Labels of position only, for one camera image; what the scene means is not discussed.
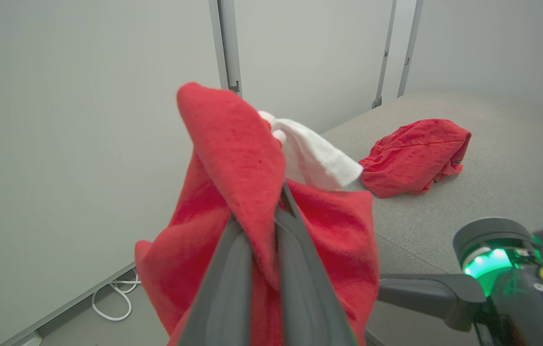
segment crumpled red fabric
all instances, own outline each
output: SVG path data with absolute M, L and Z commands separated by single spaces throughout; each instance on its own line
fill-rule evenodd
M 426 119 L 402 126 L 377 141 L 361 181 L 379 198 L 426 193 L 434 182 L 462 171 L 470 132 L 450 120 Z
M 274 210 L 285 169 L 280 144 L 256 110 L 231 91 L 190 83 L 177 93 L 177 105 L 194 152 L 168 227 L 153 243 L 139 241 L 135 247 L 142 285 L 170 335 L 168 344 L 177 344 L 219 237 L 234 213 L 254 253 L 252 345 L 280 346 L 274 239 Z M 287 183 L 348 322 L 364 346 L 364 329 L 379 289 L 372 195 Z

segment seam on gray surface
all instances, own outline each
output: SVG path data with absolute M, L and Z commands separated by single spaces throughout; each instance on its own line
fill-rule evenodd
M 393 246 L 396 246 L 398 247 L 400 250 L 402 250 L 403 252 L 407 253 L 409 256 L 411 256 L 412 258 L 415 258 L 419 261 L 422 261 L 423 263 L 427 264 L 428 266 L 430 267 L 433 267 L 434 269 L 438 269 L 440 271 L 442 271 L 443 273 L 446 273 L 446 274 L 452 274 L 453 271 L 451 270 L 448 270 L 446 269 L 445 267 L 440 267 L 439 265 L 435 265 L 434 263 L 430 263 L 429 261 L 423 259 L 423 258 L 420 258 L 419 256 L 417 256 L 416 254 L 413 254 L 412 252 L 408 251 L 407 249 L 404 249 L 401 245 L 398 245 L 397 243 L 393 242 L 393 241 L 390 241 L 388 240 L 387 238 L 385 238 L 384 236 L 382 235 L 379 235 L 379 234 L 374 234 L 375 236 L 377 237 L 380 237 L 382 239 L 382 241 L 386 241 L 386 243 L 388 244 L 391 244 Z

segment green light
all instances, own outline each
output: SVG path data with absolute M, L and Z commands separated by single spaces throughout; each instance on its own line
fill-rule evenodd
M 475 258 L 466 266 L 464 273 L 478 279 L 494 270 L 511 268 L 512 266 L 506 252 L 502 249 L 496 249 Z

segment gray floor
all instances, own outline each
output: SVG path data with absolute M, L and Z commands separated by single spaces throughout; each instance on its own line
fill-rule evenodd
M 393 263 L 393 270 L 401 272 L 441 273 L 423 261 L 400 253 L 379 253 L 381 271 L 388 272 L 386 263 Z M 126 303 L 106 288 L 100 294 L 98 307 L 109 315 L 119 316 L 126 311 Z M 90 308 L 89 298 L 62 316 L 39 329 L 43 346 L 160 346 L 166 345 L 168 335 L 156 317 L 155 311 L 142 287 L 128 294 L 133 312 L 122 322 L 102 319 Z M 477 345 L 473 333 L 448 329 L 441 320 L 412 311 L 377 302 L 368 322 L 373 331 L 387 346 L 455 346 Z

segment upholstered surface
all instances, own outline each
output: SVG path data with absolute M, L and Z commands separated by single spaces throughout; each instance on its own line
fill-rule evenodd
M 542 111 L 480 96 L 425 92 L 385 103 L 323 136 L 354 160 L 361 160 L 383 136 L 427 118 L 452 120 L 472 132 L 464 168 L 459 175 L 434 184 L 425 195 L 374 196 L 382 273 L 459 272 L 453 236 L 483 217 L 508 217 L 529 230 L 543 228 Z M 348 187 L 363 189 L 359 180 Z M 389 308 L 385 304 L 378 311 L 375 308 L 370 322 L 390 322 L 395 317 L 401 323 L 403 318 L 417 316 L 411 312 L 377 315 L 382 309 L 392 311 Z M 439 328 L 444 329 L 442 322 Z

